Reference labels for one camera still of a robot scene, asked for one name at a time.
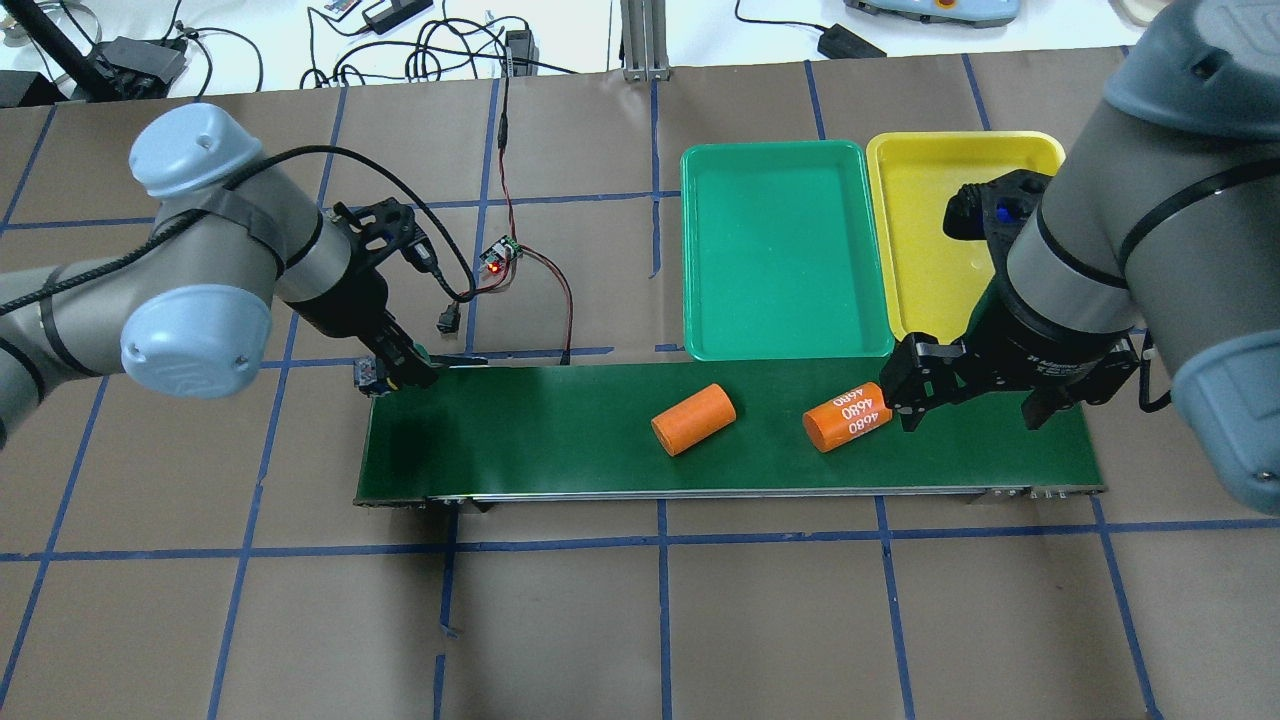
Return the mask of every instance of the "white surface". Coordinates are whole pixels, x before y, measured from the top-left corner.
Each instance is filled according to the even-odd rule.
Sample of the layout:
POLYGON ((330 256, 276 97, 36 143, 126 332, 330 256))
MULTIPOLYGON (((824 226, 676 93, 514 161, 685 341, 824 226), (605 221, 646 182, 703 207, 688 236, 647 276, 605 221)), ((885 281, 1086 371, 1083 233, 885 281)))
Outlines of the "white surface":
MULTIPOLYGON (((84 0, 102 19, 104 37, 155 38, 164 35, 173 0, 84 0)), ((618 67, 621 41, 620 0, 449 0, 452 17, 484 22, 485 10, 494 15, 518 14, 534 29, 534 38, 545 63, 577 72, 600 72, 618 67)), ((300 77, 311 63, 307 45, 306 6, 321 8, 324 0, 184 0, 178 19, 191 27, 219 26, 251 37, 262 49, 266 65, 264 90, 298 87, 300 77)), ((365 0, 361 9, 372 8, 365 0)), ((1132 45, 1142 28, 1123 19, 1110 0, 1024 0, 1023 12, 1000 28, 973 29, 955 24, 920 24, 899 17, 872 17, 845 6, 842 0, 794 0, 769 3, 744 0, 745 17, 797 19, 819 24, 840 23, 882 47, 890 55, 932 55, 952 53, 995 53, 1059 47, 1098 47, 1132 45)), ((342 27, 362 24, 360 9, 342 27)), ((349 47, 371 40, 406 40, 417 35, 422 20, 440 17, 440 3, 406 23, 396 32, 378 37, 366 33, 344 38, 316 20, 316 58, 321 69, 349 47)), ((65 19, 59 19, 69 37, 87 44, 65 19)), ((91 23, 82 20, 90 33, 91 23)), ((518 23, 507 23, 518 27, 518 23)), ((456 38, 436 33, 433 44, 461 49, 456 38)), ((818 31, 804 27, 760 26, 737 22, 732 0, 669 0, 667 6, 667 45, 672 65, 740 65, 783 63, 822 56, 817 51, 818 31)), ((243 41, 227 35, 205 40, 214 56, 214 76, 209 94, 247 92, 257 79, 257 63, 243 41)), ((408 47, 376 47, 362 51, 355 64, 367 73, 403 74, 408 47)), ((205 58, 192 46, 189 65, 170 95, 195 95, 205 79, 205 58)), ((447 56, 442 61, 448 64, 447 56)), ((493 77, 497 61, 477 63, 481 77, 493 77)), ((0 47, 0 68, 42 69, 32 46, 0 47)), ((55 65, 55 72, 60 70, 55 65)), ((468 68, 448 73, 447 78, 471 77, 468 68)), ((69 91, 69 83, 64 85, 69 91)))

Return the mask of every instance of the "orange object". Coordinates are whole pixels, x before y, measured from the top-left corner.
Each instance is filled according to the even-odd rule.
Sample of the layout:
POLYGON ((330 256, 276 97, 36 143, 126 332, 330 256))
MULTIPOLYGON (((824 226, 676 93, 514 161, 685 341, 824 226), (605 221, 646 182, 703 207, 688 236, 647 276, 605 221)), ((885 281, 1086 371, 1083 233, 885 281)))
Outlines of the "orange object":
POLYGON ((831 452, 892 419, 879 386, 864 383, 805 413, 804 429, 814 447, 831 452))
POLYGON ((724 395, 724 388, 712 383, 658 415, 650 424, 667 455, 675 457, 733 420, 737 420, 733 402, 724 395))

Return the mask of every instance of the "metal bracket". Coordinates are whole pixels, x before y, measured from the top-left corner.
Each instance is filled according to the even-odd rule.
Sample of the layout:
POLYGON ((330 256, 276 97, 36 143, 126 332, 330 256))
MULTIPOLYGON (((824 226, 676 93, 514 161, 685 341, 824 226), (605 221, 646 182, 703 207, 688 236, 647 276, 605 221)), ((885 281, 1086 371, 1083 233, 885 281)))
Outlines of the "metal bracket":
POLYGON ((667 0, 622 0, 622 76, 627 82, 671 78, 667 0))

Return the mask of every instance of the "light blue device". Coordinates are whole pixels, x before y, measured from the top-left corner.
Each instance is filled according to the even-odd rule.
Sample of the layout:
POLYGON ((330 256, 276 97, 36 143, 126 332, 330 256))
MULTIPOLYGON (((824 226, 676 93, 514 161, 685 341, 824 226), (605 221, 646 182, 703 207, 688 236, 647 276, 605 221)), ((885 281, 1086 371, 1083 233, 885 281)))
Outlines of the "light blue device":
POLYGON ((922 23, 998 27, 1018 17, 1021 0, 845 0, 845 5, 873 15, 893 13, 922 23))

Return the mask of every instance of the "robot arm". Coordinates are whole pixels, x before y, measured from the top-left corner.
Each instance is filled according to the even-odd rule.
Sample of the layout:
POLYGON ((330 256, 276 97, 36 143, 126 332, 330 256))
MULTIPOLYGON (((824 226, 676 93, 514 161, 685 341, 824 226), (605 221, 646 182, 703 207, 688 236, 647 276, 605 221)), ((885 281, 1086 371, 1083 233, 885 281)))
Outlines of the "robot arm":
POLYGON ((136 261, 0 275, 8 310, 0 314, 0 447, 72 379, 127 372, 177 396, 242 389, 262 359, 273 295, 323 333, 360 338, 397 384, 434 380, 428 357, 387 311, 387 283, 375 269, 412 249, 420 269, 438 272, 411 208, 385 201, 360 215, 323 214, 264 159, 256 138, 207 104, 157 118, 129 164, 163 201, 150 251, 136 261), (381 250, 371 250, 375 243, 381 250), (97 270, 104 265, 118 269, 97 270), (101 277, 59 288, 86 272, 101 277))
POLYGON ((980 215, 997 273, 964 337, 911 333, 891 356, 881 379, 908 429, 996 389, 1033 391, 1033 428, 1105 402, 1137 366, 1137 309, 1222 483, 1280 514, 1277 19, 1280 0, 1175 3, 1052 182, 1001 178, 952 200, 948 224, 980 215))

